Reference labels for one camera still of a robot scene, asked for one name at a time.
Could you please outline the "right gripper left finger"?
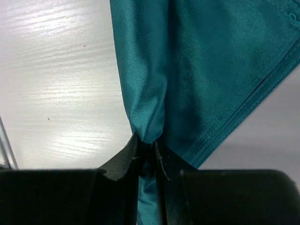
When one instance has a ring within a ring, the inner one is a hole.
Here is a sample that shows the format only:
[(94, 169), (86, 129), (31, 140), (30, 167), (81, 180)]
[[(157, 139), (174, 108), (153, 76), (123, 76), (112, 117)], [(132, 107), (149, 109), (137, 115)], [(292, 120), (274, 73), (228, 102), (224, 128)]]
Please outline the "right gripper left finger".
[(3, 225), (134, 225), (139, 139), (96, 169), (0, 172)]

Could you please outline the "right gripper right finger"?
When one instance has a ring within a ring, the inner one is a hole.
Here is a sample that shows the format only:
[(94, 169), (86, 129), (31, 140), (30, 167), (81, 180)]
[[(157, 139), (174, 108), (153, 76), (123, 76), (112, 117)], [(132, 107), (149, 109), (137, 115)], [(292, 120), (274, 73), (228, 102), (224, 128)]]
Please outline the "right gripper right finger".
[(198, 170), (155, 143), (162, 225), (297, 225), (300, 194), (278, 170)]

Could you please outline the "teal cloth napkin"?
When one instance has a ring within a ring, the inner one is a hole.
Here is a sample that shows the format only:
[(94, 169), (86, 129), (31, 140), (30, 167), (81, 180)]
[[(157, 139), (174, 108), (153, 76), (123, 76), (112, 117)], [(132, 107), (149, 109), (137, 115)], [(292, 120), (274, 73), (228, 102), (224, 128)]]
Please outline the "teal cloth napkin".
[(198, 168), (300, 63), (297, 0), (112, 0), (125, 111)]

